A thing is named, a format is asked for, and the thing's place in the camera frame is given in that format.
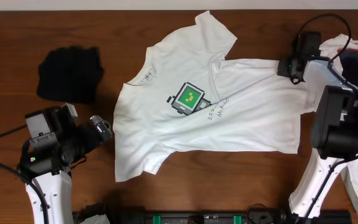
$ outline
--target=robot graphic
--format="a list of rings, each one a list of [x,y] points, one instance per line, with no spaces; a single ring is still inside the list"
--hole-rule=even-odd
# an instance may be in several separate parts
[[[211,102],[204,99],[204,91],[191,83],[184,83],[176,96],[170,96],[167,103],[173,99],[171,105],[178,113],[189,115],[211,106]]]

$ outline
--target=brown wood surface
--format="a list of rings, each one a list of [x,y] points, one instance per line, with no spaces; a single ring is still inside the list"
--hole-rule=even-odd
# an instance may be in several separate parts
[[[227,56],[279,59],[289,52],[298,28],[328,11],[213,11],[238,41]],[[350,23],[358,40],[358,11],[335,11]],[[201,11],[0,12],[0,133],[24,124],[24,115],[60,102],[39,98],[38,64],[53,49],[98,46],[104,77],[92,106],[75,105],[82,121],[92,114],[111,121],[122,83],[143,65],[145,50],[172,31],[193,25]],[[323,39],[346,33],[334,19],[320,19]],[[172,154],[157,175],[143,173],[114,181],[113,141],[91,152],[73,171],[73,210],[96,202],[144,206],[148,210],[246,210],[254,203],[285,207],[310,158],[312,114],[302,117],[299,154],[278,152],[181,152]],[[15,168],[26,130],[0,139],[0,162]],[[337,179],[323,208],[348,209],[357,215],[342,180]],[[0,223],[32,223],[24,184],[0,169]]]

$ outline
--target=green square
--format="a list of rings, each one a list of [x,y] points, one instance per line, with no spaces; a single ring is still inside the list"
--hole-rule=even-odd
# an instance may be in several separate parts
[[[183,103],[189,108],[193,108],[194,105],[197,103],[199,97],[200,93],[198,91],[194,91],[194,89],[186,87],[185,91],[179,98],[179,102]]]

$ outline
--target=white cloth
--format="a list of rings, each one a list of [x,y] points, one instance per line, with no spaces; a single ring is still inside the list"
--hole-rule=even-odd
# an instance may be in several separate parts
[[[347,39],[348,36],[341,34],[333,39],[325,41],[320,45],[321,56],[333,58],[338,53],[338,50],[343,48]],[[358,49],[358,41],[351,40],[347,48]],[[342,73],[343,68],[339,57],[334,60],[334,66]],[[356,194],[358,198],[358,160],[348,163],[347,167],[342,171],[341,176],[349,196],[352,198],[352,194]],[[358,206],[355,204],[355,201],[353,201],[353,204],[358,213]]]
[[[156,174],[175,151],[297,153],[300,115],[312,110],[306,84],[278,77],[274,60],[225,61],[237,38],[209,11],[195,20],[149,47],[143,68],[120,92],[113,123],[118,182]]]

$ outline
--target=handwriting on shirt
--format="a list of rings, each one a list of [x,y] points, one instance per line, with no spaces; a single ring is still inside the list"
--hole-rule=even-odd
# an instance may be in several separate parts
[[[224,106],[227,104],[229,102],[229,98],[226,98],[226,99],[224,99],[224,101],[221,101],[220,103],[221,103],[221,105],[220,106],[218,106],[219,105],[219,103],[215,103],[214,104],[214,106],[213,106],[213,109],[211,109],[210,111],[209,111],[209,114],[208,114],[208,119],[209,120],[212,120],[213,118],[214,118],[214,115],[216,114],[216,116],[218,116],[218,117],[222,117],[222,115],[223,115],[223,109],[224,109]]]

